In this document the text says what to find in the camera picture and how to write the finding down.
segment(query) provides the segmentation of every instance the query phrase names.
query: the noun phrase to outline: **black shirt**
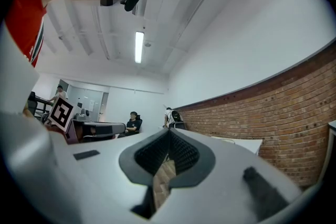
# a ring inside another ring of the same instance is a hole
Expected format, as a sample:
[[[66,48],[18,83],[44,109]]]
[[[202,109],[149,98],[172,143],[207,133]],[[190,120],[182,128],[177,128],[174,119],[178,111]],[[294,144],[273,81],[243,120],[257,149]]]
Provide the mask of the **black shirt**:
[[[140,122],[139,121],[129,121],[126,125],[127,128],[133,128],[133,127],[136,127],[136,131],[138,132],[139,131],[139,128],[140,128]],[[135,131],[129,131],[129,134],[135,134],[136,132]]]

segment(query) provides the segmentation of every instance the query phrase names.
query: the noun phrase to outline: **brick wall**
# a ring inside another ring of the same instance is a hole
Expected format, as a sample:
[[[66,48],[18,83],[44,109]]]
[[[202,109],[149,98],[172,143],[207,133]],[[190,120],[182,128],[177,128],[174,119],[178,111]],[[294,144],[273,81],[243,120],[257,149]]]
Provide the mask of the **brick wall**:
[[[336,119],[336,42],[267,81],[177,110],[190,131],[263,139],[259,156],[309,186],[324,162],[327,123]]]

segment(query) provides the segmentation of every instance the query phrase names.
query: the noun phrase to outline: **red shirt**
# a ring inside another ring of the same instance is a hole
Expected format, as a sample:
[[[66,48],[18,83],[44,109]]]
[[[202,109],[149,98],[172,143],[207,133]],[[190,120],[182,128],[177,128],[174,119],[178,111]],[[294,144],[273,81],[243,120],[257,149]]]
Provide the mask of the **red shirt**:
[[[21,52],[35,67],[43,43],[42,0],[13,0],[5,23]]]

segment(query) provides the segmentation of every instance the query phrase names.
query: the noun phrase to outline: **person in black shirt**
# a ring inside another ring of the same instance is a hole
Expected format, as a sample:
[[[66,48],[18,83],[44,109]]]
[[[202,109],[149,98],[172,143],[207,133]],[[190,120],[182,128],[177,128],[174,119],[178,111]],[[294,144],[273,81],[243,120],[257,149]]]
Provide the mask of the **person in black shirt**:
[[[130,121],[126,125],[126,131],[125,131],[126,136],[137,134],[138,131],[139,131],[140,122],[135,119],[136,116],[138,116],[138,114],[136,112],[134,112],[134,111],[131,112]]]

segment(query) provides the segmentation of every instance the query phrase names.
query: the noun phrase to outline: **person wearing backpack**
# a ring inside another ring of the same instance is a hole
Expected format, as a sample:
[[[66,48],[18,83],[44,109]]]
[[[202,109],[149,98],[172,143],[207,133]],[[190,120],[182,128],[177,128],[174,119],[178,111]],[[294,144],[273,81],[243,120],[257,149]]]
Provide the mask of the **person wearing backpack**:
[[[180,122],[181,116],[176,110],[167,108],[164,113],[164,127],[175,127],[175,122]]]

